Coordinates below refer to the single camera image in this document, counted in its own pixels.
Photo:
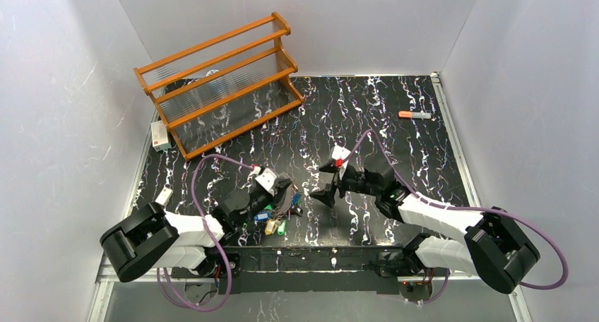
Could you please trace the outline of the bunch of coloured keys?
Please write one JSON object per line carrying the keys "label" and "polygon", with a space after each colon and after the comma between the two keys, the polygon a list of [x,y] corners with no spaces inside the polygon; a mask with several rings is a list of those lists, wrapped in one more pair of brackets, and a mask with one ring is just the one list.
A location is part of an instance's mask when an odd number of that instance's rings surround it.
{"label": "bunch of coloured keys", "polygon": [[272,208],[270,205],[263,212],[254,216],[256,224],[264,224],[265,235],[284,235],[286,233],[287,221],[295,215],[288,215],[288,209],[291,205],[301,207],[302,194],[299,188],[295,185],[292,177],[287,173],[279,174],[279,177],[289,178],[292,180],[292,185],[287,189],[285,199],[278,208]]}

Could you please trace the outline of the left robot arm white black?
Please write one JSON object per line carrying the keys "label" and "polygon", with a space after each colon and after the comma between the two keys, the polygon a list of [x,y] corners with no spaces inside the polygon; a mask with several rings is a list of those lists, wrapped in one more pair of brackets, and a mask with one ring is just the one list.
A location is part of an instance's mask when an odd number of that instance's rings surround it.
{"label": "left robot arm white black", "polygon": [[154,268],[187,268],[196,273],[223,268],[216,244],[232,242],[250,225],[277,230],[297,215],[301,196],[292,181],[277,177],[237,189],[204,216],[180,215],[153,202],[135,210],[100,237],[100,246],[121,282],[131,282]]}

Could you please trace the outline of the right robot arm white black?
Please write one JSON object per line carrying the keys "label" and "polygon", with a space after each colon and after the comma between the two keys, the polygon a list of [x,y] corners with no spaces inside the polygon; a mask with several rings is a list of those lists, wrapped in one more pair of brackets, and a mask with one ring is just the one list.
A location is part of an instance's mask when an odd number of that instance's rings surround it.
{"label": "right robot arm white black", "polygon": [[378,274],[416,274],[426,268],[459,270],[478,276],[492,289],[513,292],[540,252],[510,217],[496,212],[452,210],[451,205],[410,190],[391,167],[342,166],[334,160],[320,167],[332,174],[310,197],[332,208],[347,192],[373,196],[385,217],[426,229],[398,252],[383,252],[373,262]]}

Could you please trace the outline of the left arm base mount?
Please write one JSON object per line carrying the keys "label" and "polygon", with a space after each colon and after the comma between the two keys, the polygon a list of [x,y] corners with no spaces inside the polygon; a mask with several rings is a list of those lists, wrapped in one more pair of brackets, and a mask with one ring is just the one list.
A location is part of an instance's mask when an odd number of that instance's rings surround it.
{"label": "left arm base mount", "polygon": [[[236,251],[225,250],[229,268],[233,278],[236,278],[241,273],[241,254]],[[224,279],[227,277],[225,262],[216,249],[210,249],[206,259],[198,266],[192,269],[188,268],[173,268],[170,275],[175,279],[192,279],[192,278],[217,278]]]}

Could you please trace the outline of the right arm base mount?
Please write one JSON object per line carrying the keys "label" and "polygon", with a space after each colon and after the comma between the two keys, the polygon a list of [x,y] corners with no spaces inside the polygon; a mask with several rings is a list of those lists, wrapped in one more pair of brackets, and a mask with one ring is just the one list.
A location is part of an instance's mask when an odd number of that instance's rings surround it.
{"label": "right arm base mount", "polygon": [[378,253],[364,269],[372,270],[382,278],[399,278],[403,300],[419,306],[438,299],[446,289],[449,278],[447,270],[425,266],[413,251]]}

